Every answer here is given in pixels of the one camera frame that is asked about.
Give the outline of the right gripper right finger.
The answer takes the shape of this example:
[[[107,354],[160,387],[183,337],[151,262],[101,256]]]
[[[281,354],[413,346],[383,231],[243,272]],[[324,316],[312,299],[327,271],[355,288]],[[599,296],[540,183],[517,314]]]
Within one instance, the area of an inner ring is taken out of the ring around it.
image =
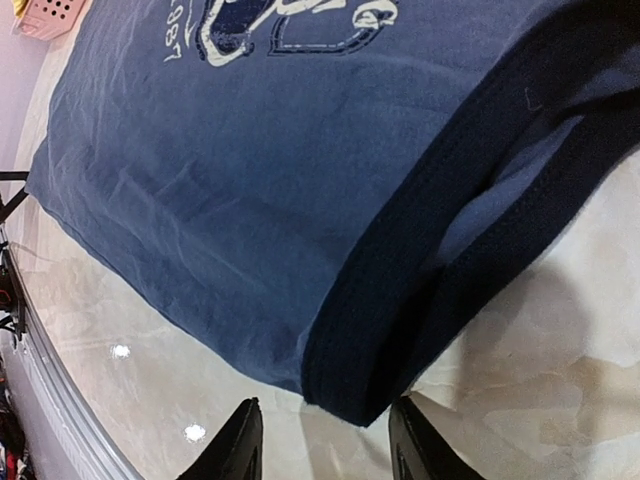
[[[484,480],[455,453],[409,397],[391,405],[388,430],[395,480]]]

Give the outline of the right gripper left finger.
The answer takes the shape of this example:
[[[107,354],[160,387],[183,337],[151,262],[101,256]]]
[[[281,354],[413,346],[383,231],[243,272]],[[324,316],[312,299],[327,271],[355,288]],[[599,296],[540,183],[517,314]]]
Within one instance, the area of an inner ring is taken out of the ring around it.
[[[260,480],[263,417],[256,397],[243,400],[178,480]]]

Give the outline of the navy blue garment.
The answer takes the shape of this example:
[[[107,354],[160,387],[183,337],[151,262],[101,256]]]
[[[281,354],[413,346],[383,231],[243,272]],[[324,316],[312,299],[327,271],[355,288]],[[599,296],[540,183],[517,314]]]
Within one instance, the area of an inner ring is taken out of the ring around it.
[[[635,1],[96,1],[26,188],[232,367],[367,426],[638,143]]]

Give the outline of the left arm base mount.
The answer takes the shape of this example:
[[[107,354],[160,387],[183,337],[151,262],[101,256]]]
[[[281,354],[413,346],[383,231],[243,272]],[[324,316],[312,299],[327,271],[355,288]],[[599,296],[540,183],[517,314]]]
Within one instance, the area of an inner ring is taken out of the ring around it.
[[[18,341],[26,332],[26,296],[3,228],[27,196],[22,187],[7,203],[1,201],[1,329],[12,333]]]

